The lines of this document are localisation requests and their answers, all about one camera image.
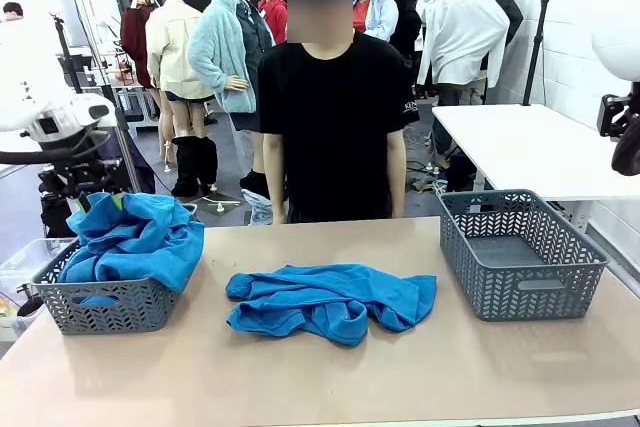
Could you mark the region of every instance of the basket bottom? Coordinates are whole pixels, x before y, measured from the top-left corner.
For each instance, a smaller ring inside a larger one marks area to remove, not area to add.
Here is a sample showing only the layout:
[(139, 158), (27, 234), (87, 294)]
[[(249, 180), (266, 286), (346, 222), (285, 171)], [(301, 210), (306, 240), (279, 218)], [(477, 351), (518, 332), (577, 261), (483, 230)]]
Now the basket bottom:
[(467, 238), (471, 250), (487, 267), (531, 267), (544, 260), (517, 235)]

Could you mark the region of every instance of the basket handle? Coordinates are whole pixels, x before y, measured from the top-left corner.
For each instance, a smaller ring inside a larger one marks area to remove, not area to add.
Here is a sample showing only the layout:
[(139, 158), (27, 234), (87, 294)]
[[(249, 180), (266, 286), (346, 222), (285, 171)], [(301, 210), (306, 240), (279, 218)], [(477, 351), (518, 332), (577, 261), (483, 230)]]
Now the basket handle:
[(518, 283), (518, 290), (523, 292), (548, 292), (552, 290), (563, 290), (565, 285), (558, 278), (542, 280), (523, 280)]
[(74, 305), (80, 307), (114, 307), (120, 304), (120, 297), (117, 295), (84, 295), (71, 298)]

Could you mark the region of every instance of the gray plastic basket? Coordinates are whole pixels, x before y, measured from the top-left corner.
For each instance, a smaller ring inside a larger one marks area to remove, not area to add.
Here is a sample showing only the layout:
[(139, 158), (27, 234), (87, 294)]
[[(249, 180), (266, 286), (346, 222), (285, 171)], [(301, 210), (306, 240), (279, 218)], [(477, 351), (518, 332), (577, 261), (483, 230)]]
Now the gray plastic basket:
[(482, 320), (584, 317), (605, 252), (526, 190), (440, 197), (440, 247)]
[[(185, 207), (195, 219), (195, 206)], [(75, 240), (33, 278), (32, 285), (63, 334), (153, 332), (166, 325), (181, 294), (156, 280), (56, 283), (79, 248)]]

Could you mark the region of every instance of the beige tabletop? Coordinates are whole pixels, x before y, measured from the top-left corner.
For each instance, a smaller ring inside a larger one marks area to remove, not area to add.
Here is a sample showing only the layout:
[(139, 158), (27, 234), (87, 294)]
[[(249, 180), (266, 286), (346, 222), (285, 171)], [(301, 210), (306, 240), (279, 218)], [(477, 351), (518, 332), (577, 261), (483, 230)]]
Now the beige tabletop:
[[(165, 329), (63, 337), (42, 315), (0, 361), (0, 418), (22, 427), (488, 425), (640, 408), (640, 302), (616, 278), (605, 272), (584, 320), (485, 323), (438, 241), (437, 218), (208, 229)], [(437, 275), (432, 314), (403, 334), (370, 321), (355, 348), (226, 325), (233, 273), (347, 262)]]

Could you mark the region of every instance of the mannequin hand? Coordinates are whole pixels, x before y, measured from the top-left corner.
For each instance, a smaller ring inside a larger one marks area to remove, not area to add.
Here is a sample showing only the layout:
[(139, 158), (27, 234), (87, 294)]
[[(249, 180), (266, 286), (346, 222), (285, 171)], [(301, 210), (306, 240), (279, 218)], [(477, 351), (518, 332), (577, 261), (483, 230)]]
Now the mannequin hand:
[(249, 82), (247, 82), (246, 80), (241, 79), (237, 75), (228, 76), (227, 77), (227, 83), (224, 86), (224, 88), (227, 89), (227, 90), (236, 90), (236, 91), (239, 91), (239, 92), (242, 92), (243, 90), (246, 90), (247, 87), (249, 87)]
[(287, 223), (287, 217), (284, 215), (284, 212), (273, 213), (273, 223), (271, 225), (283, 225), (286, 223)]

